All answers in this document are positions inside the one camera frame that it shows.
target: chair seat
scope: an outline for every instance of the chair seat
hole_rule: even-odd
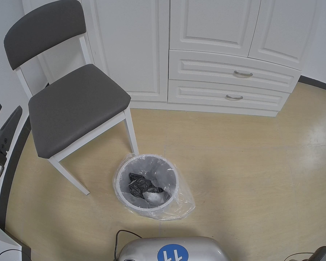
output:
[[[55,81],[29,101],[37,154],[50,158],[100,126],[130,102],[130,96],[93,64]]]

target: gray chair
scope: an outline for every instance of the gray chair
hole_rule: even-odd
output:
[[[60,0],[43,5],[18,20],[4,47],[30,98],[29,116],[36,151],[83,193],[89,191],[59,162],[99,134],[123,121],[132,152],[139,154],[130,115],[130,96],[91,64],[84,38],[86,24],[80,2]],[[79,36],[85,66],[32,95],[20,66],[41,52]]]

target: crumpled black plastic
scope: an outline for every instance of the crumpled black plastic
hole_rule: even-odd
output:
[[[129,173],[129,190],[132,195],[135,197],[143,197],[144,192],[154,192],[154,193],[161,193],[164,192],[162,188],[156,187],[152,184],[150,180],[147,180],[144,176],[135,174],[135,173]]]

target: floor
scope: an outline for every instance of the floor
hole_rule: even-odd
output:
[[[118,229],[213,237],[234,261],[283,260],[326,245],[326,90],[298,83],[276,118],[145,109],[132,117],[140,153],[176,164],[195,210],[158,221],[117,200],[112,177],[130,151],[123,122],[62,161],[88,196],[37,156],[30,135],[6,229],[32,248],[32,260],[113,260]],[[119,248],[134,238],[122,233]]]

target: trash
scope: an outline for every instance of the trash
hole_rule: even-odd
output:
[[[131,211],[157,220],[186,217],[195,208],[189,187],[178,169],[155,154],[128,154],[117,169],[113,187]]]

